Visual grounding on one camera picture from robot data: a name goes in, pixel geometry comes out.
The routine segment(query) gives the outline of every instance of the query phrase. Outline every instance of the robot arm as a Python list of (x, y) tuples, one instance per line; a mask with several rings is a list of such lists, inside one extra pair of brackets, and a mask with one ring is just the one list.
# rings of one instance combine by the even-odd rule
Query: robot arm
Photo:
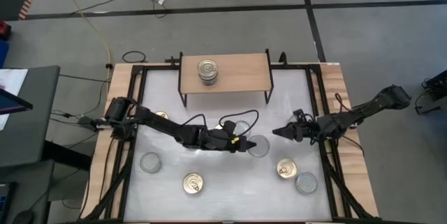
[(273, 130), (273, 134), (301, 142), (304, 137), (311, 138), (311, 144), (327, 139), (339, 139), (352, 125), (361, 124), (367, 117), (385, 109), (401, 110), (410, 105), (411, 97), (403, 88), (391, 85), (381, 90), (371, 101), (352, 107), (348, 112), (332, 113), (319, 117), (316, 121), (302, 110), (293, 115), (296, 122)]
[[(128, 118), (131, 108), (136, 107), (135, 115)], [(112, 137), (118, 140), (135, 138), (137, 125), (149, 126), (174, 137), (175, 141), (185, 148), (206, 151), (245, 152), (255, 147), (256, 143), (247, 141), (245, 136), (235, 136), (236, 124), (225, 121), (222, 129), (208, 130), (205, 125), (177, 124), (165, 119), (128, 98), (113, 98), (104, 119), (96, 122), (99, 126), (111, 126)]]

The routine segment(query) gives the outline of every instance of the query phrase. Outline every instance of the concrete floor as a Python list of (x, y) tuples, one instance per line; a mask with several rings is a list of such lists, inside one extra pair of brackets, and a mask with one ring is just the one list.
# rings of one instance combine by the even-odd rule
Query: concrete floor
[[(105, 0), (78, 0), (88, 6)], [(409, 0), (312, 0), (313, 3), (348, 3)], [(165, 0), (168, 8), (300, 4), (303, 0)], [(93, 9), (142, 10), (148, 0), (119, 0)], [(29, 14), (75, 10), (71, 0), (34, 0)], [(315, 10), (328, 61), (342, 64), (351, 104), (371, 99), (389, 84), (402, 85), (416, 98), (420, 83), (447, 68), (447, 6), (343, 8)], [(105, 36), (114, 63), (129, 50), (143, 51), (150, 62), (162, 62), (179, 51), (185, 54), (263, 52), (273, 59), (282, 51), (290, 61), (318, 61), (305, 10), (196, 13), (154, 16), (96, 17), (91, 21)], [(68, 75), (105, 79), (105, 50), (80, 18), (10, 22), (11, 48), (5, 67), (56, 64)], [(59, 78), (53, 109), (84, 112), (98, 101), (101, 83)], [(91, 117), (103, 111), (103, 102)], [(360, 139), (381, 217), (394, 221), (445, 223), (447, 219), (447, 116), (435, 112), (416, 116), (412, 107), (381, 112), (359, 127)], [(58, 144), (72, 144), (90, 135), (88, 130), (51, 123), (47, 135)], [(90, 143), (79, 147), (89, 153)], [(57, 167), (62, 177), (69, 167)], [(79, 173), (73, 183), (52, 191), (52, 199), (72, 193), (85, 183)], [(77, 210), (53, 202), (49, 223), (72, 221)]]

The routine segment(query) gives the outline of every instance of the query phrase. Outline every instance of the wooden table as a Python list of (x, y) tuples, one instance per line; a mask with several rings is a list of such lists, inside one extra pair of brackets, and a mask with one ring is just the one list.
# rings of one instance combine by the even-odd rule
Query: wooden table
[[(149, 66), (162, 66), (169, 64), (147, 64)], [(344, 83), (342, 68), (339, 64), (320, 64), (321, 71), (326, 91), (326, 96), (328, 98), (328, 105), (330, 112), (339, 111), (339, 103), (335, 99), (335, 93), (339, 93), (343, 99), (344, 104), (350, 107), (348, 93), (346, 91), (346, 85)], [(105, 107), (108, 108), (110, 101), (114, 97), (127, 96), (129, 89), (129, 82), (131, 79), (131, 70), (133, 64), (117, 64), (114, 69), (112, 82), (110, 84), (110, 90), (107, 97), (107, 102)], [(139, 80), (140, 76), (137, 77), (134, 89), (134, 98), (136, 98), (139, 90)], [(323, 108), (320, 99), (320, 93), (318, 91), (318, 83), (316, 81), (316, 76), (313, 77), (314, 91), (317, 97), (318, 110), (322, 114)], [(104, 167), (106, 163), (106, 156), (108, 148), (112, 139), (110, 138), (111, 130), (103, 130), (99, 133), (98, 141), (96, 143), (96, 151), (93, 157), (90, 170), (90, 186), (87, 201), (85, 202), (85, 210), (82, 213), (82, 217), (88, 215), (92, 209), (98, 204), (101, 194), (101, 186), (103, 184), (104, 177)], [(356, 130), (348, 130), (346, 136), (360, 143), (358, 139), (358, 134)], [(345, 184), (352, 192), (354, 197), (361, 203), (373, 216), (378, 216), (376, 202), (374, 201), (374, 195), (372, 193), (371, 184), (369, 182), (368, 172), (365, 164), (365, 159), (362, 156), (361, 150), (357, 148), (354, 144), (344, 140), (343, 138), (339, 141), (339, 156), (342, 164), (342, 169), (344, 173)], [(109, 159), (107, 160), (104, 189), (102, 194), (107, 191), (110, 183), (110, 178), (112, 176), (113, 164), (115, 161), (115, 154), (117, 152), (117, 141), (114, 141), (110, 148)], [(337, 209), (339, 216), (343, 216), (343, 206), (341, 201), (341, 196), (339, 194), (338, 188), (333, 184)], [(114, 204), (112, 209), (112, 218), (118, 217), (119, 201), (121, 199), (122, 184), (117, 189), (114, 198)]]

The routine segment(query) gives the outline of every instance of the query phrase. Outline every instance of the gold can lid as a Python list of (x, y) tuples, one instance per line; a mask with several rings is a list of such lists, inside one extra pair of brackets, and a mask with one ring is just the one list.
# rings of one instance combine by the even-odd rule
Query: gold can lid
[(203, 178), (199, 174), (191, 173), (183, 179), (183, 189), (187, 193), (198, 193), (202, 190)]
[(295, 162), (290, 158), (285, 158), (278, 162), (277, 172), (283, 179), (290, 179), (296, 176), (298, 169)]
[(169, 119), (169, 117), (168, 117), (168, 115), (166, 114), (166, 112), (159, 111), (159, 112), (155, 112), (155, 114), (157, 114), (157, 115), (159, 115), (160, 117), (163, 117), (163, 118), (165, 118), (165, 119)]

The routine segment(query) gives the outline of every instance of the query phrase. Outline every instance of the wooden shelf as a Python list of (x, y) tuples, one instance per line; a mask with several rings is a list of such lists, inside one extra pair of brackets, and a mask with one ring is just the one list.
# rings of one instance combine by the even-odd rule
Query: wooden shelf
[[(217, 82), (211, 86), (202, 83), (197, 65), (202, 60), (217, 64)], [(183, 56), (181, 58), (180, 92), (203, 94), (238, 91), (270, 91), (269, 59), (266, 53)]]

